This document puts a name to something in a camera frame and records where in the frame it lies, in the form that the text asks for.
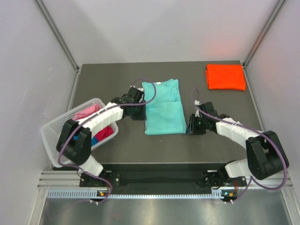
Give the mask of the teal t-shirt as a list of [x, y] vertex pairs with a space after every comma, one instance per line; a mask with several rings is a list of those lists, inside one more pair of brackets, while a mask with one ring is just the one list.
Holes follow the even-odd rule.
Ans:
[[146, 105], [146, 135], [184, 134], [187, 128], [180, 97], [179, 80], [143, 82]]

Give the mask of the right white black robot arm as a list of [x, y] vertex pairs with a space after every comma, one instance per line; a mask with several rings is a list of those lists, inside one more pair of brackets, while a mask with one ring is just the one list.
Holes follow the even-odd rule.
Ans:
[[224, 136], [246, 151], [246, 159], [228, 162], [219, 173], [223, 185], [231, 185], [237, 177], [252, 176], [258, 180], [286, 171], [289, 161], [277, 134], [262, 132], [242, 125], [225, 114], [218, 114], [211, 102], [194, 102], [196, 113], [190, 115], [188, 135], [204, 135], [207, 131]]

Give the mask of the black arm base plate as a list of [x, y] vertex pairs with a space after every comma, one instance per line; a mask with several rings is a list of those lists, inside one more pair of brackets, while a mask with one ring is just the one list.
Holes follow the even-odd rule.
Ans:
[[107, 163], [99, 175], [114, 187], [127, 184], [192, 183], [200, 187], [245, 187], [246, 178], [226, 178], [224, 163]]

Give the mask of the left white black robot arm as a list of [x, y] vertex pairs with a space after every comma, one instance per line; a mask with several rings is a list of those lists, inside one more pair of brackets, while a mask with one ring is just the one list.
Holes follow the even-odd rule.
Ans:
[[90, 174], [96, 186], [106, 182], [103, 166], [91, 155], [92, 138], [125, 117], [145, 120], [145, 100], [142, 88], [131, 87], [127, 94], [111, 100], [102, 109], [80, 120], [67, 120], [63, 127], [56, 150], [72, 164]]

